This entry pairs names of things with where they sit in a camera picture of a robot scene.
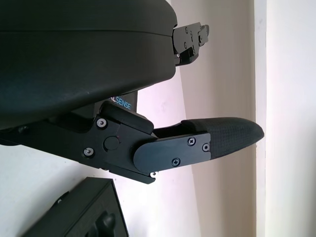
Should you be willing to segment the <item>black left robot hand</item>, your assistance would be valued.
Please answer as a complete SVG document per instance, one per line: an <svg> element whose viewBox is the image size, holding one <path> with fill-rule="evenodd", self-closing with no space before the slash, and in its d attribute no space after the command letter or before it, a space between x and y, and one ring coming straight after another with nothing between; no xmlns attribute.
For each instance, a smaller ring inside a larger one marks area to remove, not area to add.
<svg viewBox="0 0 316 237"><path fill-rule="evenodd" d="M145 184L264 137L243 118L155 128L110 101L194 62L209 26L178 26L164 0L3 0L0 143L23 145Z"/></svg>

